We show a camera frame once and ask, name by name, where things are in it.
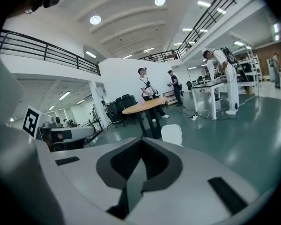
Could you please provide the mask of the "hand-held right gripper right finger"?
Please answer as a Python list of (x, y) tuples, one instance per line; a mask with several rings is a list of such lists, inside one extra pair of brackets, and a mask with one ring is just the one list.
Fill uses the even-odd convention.
[[(242, 176), (216, 159), (197, 150), (191, 150), (158, 140), (158, 145), (178, 155), (183, 170), (167, 189), (147, 192), (129, 214), (135, 225), (241, 225), (250, 219), (263, 204), (260, 195)], [(248, 206), (233, 216), (208, 180), (223, 178)]]

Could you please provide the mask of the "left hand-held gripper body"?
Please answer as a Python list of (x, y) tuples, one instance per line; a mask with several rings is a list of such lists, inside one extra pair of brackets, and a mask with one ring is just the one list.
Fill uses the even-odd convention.
[(27, 108), (22, 128), (34, 140), (45, 142), (51, 152), (84, 148), (84, 139), (72, 139), (71, 127), (64, 127), (59, 117), (52, 117), (31, 106)]

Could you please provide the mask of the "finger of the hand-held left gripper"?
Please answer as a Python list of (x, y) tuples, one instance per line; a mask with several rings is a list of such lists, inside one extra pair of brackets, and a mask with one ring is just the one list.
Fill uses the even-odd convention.
[(81, 140), (92, 136), (95, 131), (92, 126), (71, 128), (72, 139)]

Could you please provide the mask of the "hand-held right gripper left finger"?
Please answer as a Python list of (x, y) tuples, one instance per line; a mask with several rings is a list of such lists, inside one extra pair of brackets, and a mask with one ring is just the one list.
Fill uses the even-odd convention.
[(45, 142), (35, 140), (42, 171), (61, 208), (65, 225), (139, 225), (107, 213), (118, 203), (121, 191), (107, 186), (96, 171), (102, 155), (133, 140), (58, 152), (50, 152)]

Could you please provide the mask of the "white trash bin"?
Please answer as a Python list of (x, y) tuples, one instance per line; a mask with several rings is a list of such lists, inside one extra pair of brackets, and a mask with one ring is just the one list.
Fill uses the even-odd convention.
[(183, 136), (181, 127), (177, 124), (165, 125), (161, 128), (162, 140), (167, 143), (172, 143), (177, 146), (183, 146)]

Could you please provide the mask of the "black office chair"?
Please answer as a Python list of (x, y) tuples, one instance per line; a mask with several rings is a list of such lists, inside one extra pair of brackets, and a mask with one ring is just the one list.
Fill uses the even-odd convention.
[(118, 123), (122, 121), (121, 114), (118, 112), (116, 107), (116, 102), (110, 102), (106, 105), (107, 112), (109, 115), (109, 118), (111, 120), (111, 123), (114, 124), (116, 127), (118, 126)]
[(123, 95), (122, 97), (116, 98), (116, 108), (118, 113), (121, 114), (122, 119), (129, 120), (136, 124), (136, 115), (135, 114), (123, 114), (122, 111), (126, 108), (129, 108), (135, 104), (137, 104), (133, 95)]

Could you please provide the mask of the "round wooden table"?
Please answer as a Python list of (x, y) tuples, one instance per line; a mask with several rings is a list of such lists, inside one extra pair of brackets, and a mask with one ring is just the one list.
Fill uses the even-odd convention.
[[(122, 111), (123, 114), (128, 115), (128, 114), (136, 114), (137, 119), (139, 121), (139, 125), (142, 130), (142, 136), (143, 137), (149, 137), (149, 138), (154, 138), (154, 139), (159, 139), (162, 137), (161, 135), (161, 125), (158, 119), (158, 116), (155, 112), (155, 107), (162, 105), (166, 101), (166, 98), (157, 98), (157, 99), (152, 99), (145, 101), (143, 104), (136, 104), (133, 106), (130, 106)], [(154, 125), (151, 116), (150, 116), (150, 109), (154, 109), (154, 114), (155, 114), (155, 120), (156, 120), (156, 126)], [(147, 120), (149, 123), (149, 129), (145, 129), (142, 118), (141, 118), (141, 113), (145, 112), (147, 116)]]

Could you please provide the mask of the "black mezzanine railing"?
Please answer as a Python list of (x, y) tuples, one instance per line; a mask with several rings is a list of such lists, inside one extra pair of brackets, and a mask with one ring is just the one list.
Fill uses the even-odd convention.
[(239, 0), (213, 0), (206, 8), (200, 19), (189, 31), (182, 44), (177, 49), (179, 56), (190, 50), (219, 20), (228, 13), (228, 9), (235, 6)]
[(56, 45), (11, 30), (0, 33), (0, 54), (52, 62), (101, 75), (97, 64)]

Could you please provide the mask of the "wooden crate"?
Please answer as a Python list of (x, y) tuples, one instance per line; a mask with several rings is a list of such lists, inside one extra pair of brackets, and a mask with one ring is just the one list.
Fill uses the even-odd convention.
[(166, 98), (165, 104), (166, 105), (172, 105), (177, 103), (177, 99), (175, 97), (174, 90), (167, 91), (163, 93), (163, 97)]

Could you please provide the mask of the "white-legged black-top workbench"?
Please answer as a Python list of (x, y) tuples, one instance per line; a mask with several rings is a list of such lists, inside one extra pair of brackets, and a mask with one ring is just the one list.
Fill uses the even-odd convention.
[(192, 98), (193, 98), (193, 102), (194, 102), (194, 108), (195, 108), (195, 112), (198, 112), (198, 104), (197, 104), (197, 100), (196, 100), (196, 95), (195, 92), (196, 91), (200, 91), (200, 90), (207, 90), (211, 93), (211, 105), (212, 105), (212, 120), (217, 120), (217, 116), (216, 116), (216, 99), (215, 99), (215, 94), (214, 94), (214, 90), (224, 86), (227, 84), (227, 80), (226, 79), (216, 79), (210, 82), (207, 82), (205, 84), (200, 84), (200, 85), (196, 85), (194, 87), (192, 87)]

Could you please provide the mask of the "white metal shelving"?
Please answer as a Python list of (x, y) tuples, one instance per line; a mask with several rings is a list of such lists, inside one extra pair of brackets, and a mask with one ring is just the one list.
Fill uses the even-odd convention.
[(253, 48), (250, 44), (236, 41), (235, 45), (239, 45), (241, 43), (243, 46), (232, 52), (247, 78), (247, 80), (245, 80), (240, 78), (238, 75), (239, 92), (240, 94), (259, 96), (262, 74), (258, 56), (254, 54)]

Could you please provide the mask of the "black backpack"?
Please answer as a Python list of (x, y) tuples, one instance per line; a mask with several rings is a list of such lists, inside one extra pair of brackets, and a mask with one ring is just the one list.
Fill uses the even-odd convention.
[(225, 56), (227, 57), (227, 61), (230, 64), (234, 64), (237, 62), (237, 59), (227, 47), (221, 47), (221, 51), (225, 54)]

